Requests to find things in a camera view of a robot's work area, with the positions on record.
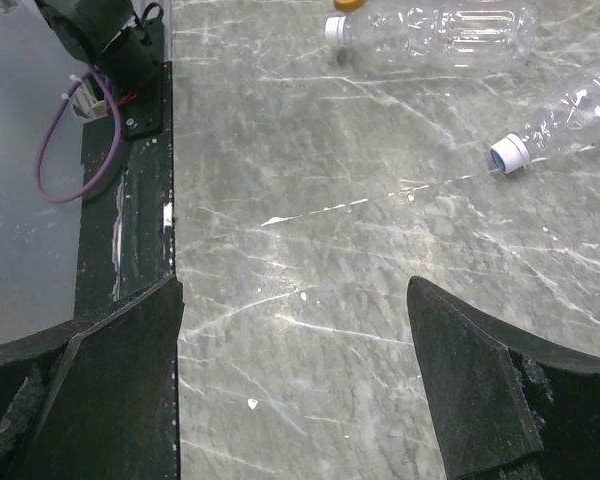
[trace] white bottle cap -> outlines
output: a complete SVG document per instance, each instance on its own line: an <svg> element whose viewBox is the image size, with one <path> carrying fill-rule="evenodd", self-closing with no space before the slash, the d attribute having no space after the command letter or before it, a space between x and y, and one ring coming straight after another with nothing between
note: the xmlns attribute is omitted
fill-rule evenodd
<svg viewBox="0 0 600 480"><path fill-rule="evenodd" d="M346 17L329 17L324 24L324 38L333 47L341 47L344 44L344 23Z"/></svg>
<svg viewBox="0 0 600 480"><path fill-rule="evenodd" d="M529 150L515 133L510 133L491 147L491 158L502 173L513 172L531 160Z"/></svg>

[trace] plastic bottle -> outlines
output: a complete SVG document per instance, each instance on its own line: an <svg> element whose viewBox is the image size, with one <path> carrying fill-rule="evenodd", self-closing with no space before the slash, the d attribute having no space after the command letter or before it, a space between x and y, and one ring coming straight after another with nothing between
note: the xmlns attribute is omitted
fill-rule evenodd
<svg viewBox="0 0 600 480"><path fill-rule="evenodd" d="M536 159L577 152L600 139L600 59L532 103L520 126L491 147L504 173Z"/></svg>
<svg viewBox="0 0 600 480"><path fill-rule="evenodd" d="M374 0L328 18L325 38L373 66L502 71L526 63L537 24L520 0Z"/></svg>

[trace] gray floor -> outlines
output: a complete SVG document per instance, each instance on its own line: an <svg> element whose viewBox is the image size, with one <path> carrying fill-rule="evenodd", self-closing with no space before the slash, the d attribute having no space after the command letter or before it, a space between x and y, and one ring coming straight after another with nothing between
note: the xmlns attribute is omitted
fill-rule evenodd
<svg viewBox="0 0 600 480"><path fill-rule="evenodd" d="M444 478L412 275L600 355L600 146L486 153L600 53L600 1L538 4L529 67L476 79L339 67L328 0L174 2L184 479Z"/></svg>

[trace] bottle body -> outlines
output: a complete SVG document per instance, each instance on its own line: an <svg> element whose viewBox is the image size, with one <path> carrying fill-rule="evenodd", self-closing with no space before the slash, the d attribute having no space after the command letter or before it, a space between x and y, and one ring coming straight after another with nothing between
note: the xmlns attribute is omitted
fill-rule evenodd
<svg viewBox="0 0 600 480"><path fill-rule="evenodd" d="M520 0L380 0L343 17L335 34L329 25L325 33L375 66L501 71L527 61L537 20L537 7Z"/></svg>
<svg viewBox="0 0 600 480"><path fill-rule="evenodd" d="M600 140L600 59L558 82L533 104L515 133L506 137L517 144L520 155L509 151L504 140L492 147L492 157L505 173Z"/></svg>

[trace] marble surface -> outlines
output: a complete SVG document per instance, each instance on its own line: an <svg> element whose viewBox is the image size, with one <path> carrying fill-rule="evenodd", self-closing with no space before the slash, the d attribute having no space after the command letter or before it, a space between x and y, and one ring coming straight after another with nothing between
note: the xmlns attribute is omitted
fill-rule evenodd
<svg viewBox="0 0 600 480"><path fill-rule="evenodd" d="M600 355L600 145L487 154L600 53L600 1L538 5L522 71L365 77L328 0L174 1L184 479L443 479L412 275Z"/></svg>

